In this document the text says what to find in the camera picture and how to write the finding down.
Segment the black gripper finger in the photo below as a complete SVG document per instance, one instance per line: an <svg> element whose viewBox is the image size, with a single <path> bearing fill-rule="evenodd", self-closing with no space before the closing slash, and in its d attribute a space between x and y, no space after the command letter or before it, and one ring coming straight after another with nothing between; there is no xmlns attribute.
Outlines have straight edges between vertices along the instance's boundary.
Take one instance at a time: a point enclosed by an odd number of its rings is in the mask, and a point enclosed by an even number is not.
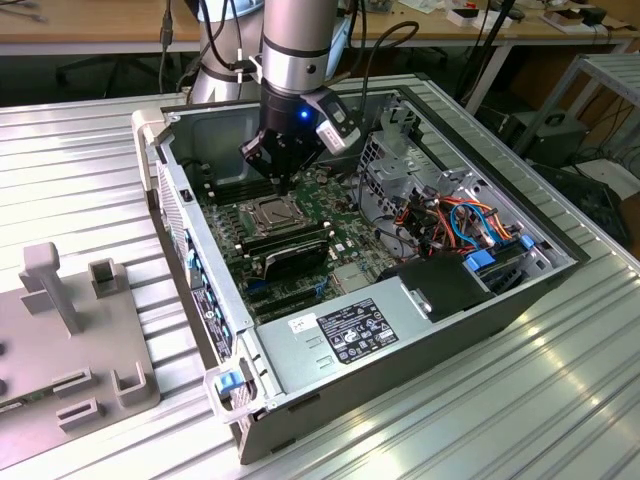
<svg viewBox="0 0 640 480"><path fill-rule="evenodd" d="M282 171L282 194L286 195L291 189L292 178L304 171L317 160L326 147L322 142L302 142L287 146L284 151Z"/></svg>
<svg viewBox="0 0 640 480"><path fill-rule="evenodd" d="M243 143L239 150L252 168L269 180L280 196L285 194L285 155L282 135L272 130L259 130L256 137Z"/></svg>

